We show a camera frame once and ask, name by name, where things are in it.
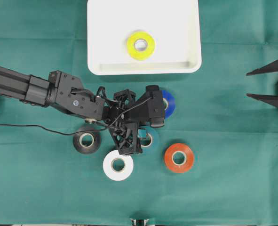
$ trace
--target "teal tape roll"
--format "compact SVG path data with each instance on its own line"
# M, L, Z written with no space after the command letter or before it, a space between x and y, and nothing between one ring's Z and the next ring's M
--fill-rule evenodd
M149 144L146 144L144 139L141 139L141 147L143 149L143 152L144 151L156 150L158 148L158 146L159 146L159 135L158 135L158 132L155 129L149 127L149 126L140 127L140 129L146 130L147 137L150 139L150 143Z
M145 129L138 129L138 137L141 139L147 138L147 132Z

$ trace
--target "white tape roll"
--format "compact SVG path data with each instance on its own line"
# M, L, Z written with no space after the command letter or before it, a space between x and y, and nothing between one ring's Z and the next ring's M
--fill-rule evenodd
M124 162L124 168L121 171L116 171L113 164L116 160ZM108 153L103 160L103 170L109 179L121 181L128 178L134 169L134 161L131 156L120 155L118 150Z

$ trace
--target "screw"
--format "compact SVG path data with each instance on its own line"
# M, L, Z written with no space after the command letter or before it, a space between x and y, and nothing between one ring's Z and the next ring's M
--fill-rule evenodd
M73 105L74 105L75 107L77 107L77 106L79 105L78 100L74 100L74 101L73 101Z

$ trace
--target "black tape roll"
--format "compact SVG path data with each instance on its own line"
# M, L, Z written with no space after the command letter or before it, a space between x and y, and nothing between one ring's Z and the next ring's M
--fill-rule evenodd
M94 129L94 127L90 125L85 125L81 127L78 131L86 131ZM90 145L85 145L82 143L82 139L85 136L91 136L92 143ZM96 152L101 144L101 137L99 132L84 132L84 133L78 133L73 136L73 144L75 149L82 153L82 154L92 154Z

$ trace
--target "yellow tape roll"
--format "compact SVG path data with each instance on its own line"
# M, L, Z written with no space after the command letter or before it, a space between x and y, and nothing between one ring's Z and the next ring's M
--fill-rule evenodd
M136 48L136 44L143 43L143 47ZM135 60L146 60L154 51L155 42L146 32L135 32L127 40L127 50L130 56Z

